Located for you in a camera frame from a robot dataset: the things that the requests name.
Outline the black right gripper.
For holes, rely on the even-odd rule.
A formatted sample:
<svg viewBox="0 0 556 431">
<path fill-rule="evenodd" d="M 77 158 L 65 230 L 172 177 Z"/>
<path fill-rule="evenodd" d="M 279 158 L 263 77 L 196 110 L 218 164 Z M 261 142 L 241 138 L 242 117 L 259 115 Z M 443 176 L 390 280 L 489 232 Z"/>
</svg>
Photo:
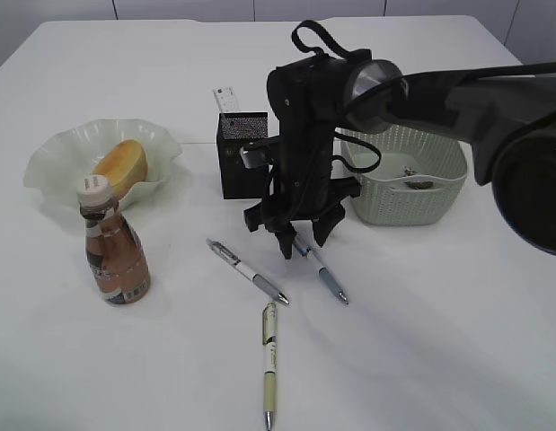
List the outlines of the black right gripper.
<svg viewBox="0 0 556 431">
<path fill-rule="evenodd" d="M 244 211 L 244 221 L 251 232 L 264 226 L 274 233 L 285 259 L 291 259 L 296 238 L 294 221 L 310 221 L 314 241 L 322 247 L 333 228 L 344 219 L 346 211 L 341 201 L 360 194 L 358 181 L 353 177 L 327 180 L 317 188 L 294 187 L 265 197 L 259 204 Z"/>
</svg>

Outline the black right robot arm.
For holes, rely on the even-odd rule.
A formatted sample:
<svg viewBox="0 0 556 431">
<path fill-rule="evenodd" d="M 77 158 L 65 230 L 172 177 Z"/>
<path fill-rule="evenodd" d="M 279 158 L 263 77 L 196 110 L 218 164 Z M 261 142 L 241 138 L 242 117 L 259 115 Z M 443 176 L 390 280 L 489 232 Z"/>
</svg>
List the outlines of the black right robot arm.
<svg viewBox="0 0 556 431">
<path fill-rule="evenodd" d="M 244 221 L 273 233 L 285 257 L 294 222 L 311 221 L 324 243 L 342 199 L 359 194 L 356 180 L 331 177 L 334 140 L 393 125 L 469 144 L 474 178 L 507 224 L 556 256 L 556 63 L 405 75 L 386 60 L 318 55 L 273 70 L 267 92 L 279 133 L 243 148 L 247 167 L 270 167 Z"/>
</svg>

